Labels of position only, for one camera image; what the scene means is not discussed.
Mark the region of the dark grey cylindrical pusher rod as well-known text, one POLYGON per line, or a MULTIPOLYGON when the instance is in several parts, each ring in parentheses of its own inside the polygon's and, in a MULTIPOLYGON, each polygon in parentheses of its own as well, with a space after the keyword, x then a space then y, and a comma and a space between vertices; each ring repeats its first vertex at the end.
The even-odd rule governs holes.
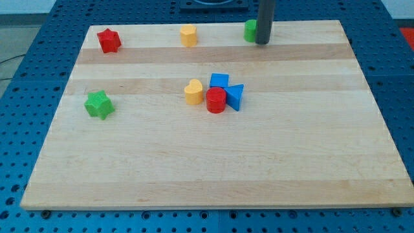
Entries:
POLYGON ((259 1, 255 36, 255 43, 258 45, 266 45, 270 41, 275 7, 275 0, 259 1))

